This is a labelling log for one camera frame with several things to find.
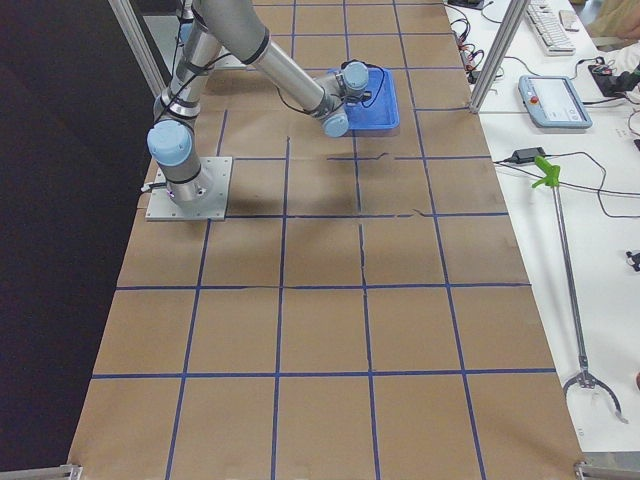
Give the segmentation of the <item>blue plastic tray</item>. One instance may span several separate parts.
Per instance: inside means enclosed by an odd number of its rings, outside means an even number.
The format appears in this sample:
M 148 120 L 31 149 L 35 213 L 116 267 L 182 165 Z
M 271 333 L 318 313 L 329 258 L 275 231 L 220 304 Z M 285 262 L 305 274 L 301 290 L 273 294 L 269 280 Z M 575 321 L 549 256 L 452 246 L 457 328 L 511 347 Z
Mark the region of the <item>blue plastic tray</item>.
M 391 72 L 377 65 L 351 61 L 323 77 L 336 109 L 322 121 L 329 137 L 387 134 L 399 126 L 399 108 Z

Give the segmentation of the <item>brown paper table cover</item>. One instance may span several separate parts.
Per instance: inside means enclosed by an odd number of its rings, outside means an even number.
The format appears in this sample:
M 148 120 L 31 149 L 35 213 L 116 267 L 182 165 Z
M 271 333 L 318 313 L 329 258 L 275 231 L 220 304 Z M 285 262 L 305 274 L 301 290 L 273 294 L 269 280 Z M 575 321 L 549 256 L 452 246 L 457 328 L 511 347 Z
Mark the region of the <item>brown paper table cover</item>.
M 444 5 L 260 1 L 312 75 L 388 68 L 326 137 L 250 70 L 203 94 L 227 219 L 138 210 L 69 460 L 87 479 L 570 479 L 581 452 Z

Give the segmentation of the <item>black power adapter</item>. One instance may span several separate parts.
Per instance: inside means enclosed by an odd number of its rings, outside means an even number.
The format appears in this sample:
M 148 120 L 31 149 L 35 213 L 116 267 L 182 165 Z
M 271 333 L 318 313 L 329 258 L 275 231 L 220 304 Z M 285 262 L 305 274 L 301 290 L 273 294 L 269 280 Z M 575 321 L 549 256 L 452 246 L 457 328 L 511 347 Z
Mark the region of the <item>black power adapter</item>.
M 504 162 L 516 165 L 528 164 L 533 163 L 536 157 L 544 157 L 545 155 L 546 152 L 543 147 L 516 149 L 513 151 L 510 157 L 504 160 Z

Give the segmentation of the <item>white keyboard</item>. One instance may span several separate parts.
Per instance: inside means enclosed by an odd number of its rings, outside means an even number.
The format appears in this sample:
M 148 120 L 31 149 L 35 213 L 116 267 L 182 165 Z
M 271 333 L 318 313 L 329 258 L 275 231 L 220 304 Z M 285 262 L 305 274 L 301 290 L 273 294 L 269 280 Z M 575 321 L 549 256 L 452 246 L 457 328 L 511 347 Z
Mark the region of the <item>white keyboard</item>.
M 575 46 L 565 33 L 547 1 L 530 0 L 525 10 L 525 21 L 546 56 L 561 57 L 575 54 Z

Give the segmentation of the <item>teach pendant with blue frame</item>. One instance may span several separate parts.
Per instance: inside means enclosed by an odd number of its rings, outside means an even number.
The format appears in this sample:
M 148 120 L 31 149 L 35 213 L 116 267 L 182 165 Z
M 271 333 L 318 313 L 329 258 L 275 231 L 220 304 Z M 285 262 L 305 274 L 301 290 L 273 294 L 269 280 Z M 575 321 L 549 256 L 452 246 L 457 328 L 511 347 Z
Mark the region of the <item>teach pendant with blue frame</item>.
M 572 81 L 566 76 L 523 75 L 518 92 L 533 123 L 544 129 L 579 129 L 592 126 Z

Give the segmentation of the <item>aluminium frame post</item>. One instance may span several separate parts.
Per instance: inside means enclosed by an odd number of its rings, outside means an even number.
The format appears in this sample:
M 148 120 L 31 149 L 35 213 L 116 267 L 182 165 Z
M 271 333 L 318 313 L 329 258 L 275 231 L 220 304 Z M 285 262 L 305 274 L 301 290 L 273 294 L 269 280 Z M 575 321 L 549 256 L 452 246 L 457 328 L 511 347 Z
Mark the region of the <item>aluminium frame post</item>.
M 494 82 L 498 68 L 501 66 L 524 17 L 528 4 L 528 0 L 512 0 L 509 3 L 488 56 L 484 60 L 484 67 L 481 69 L 471 93 L 469 103 L 471 113 L 477 114 L 480 112 L 482 104 Z

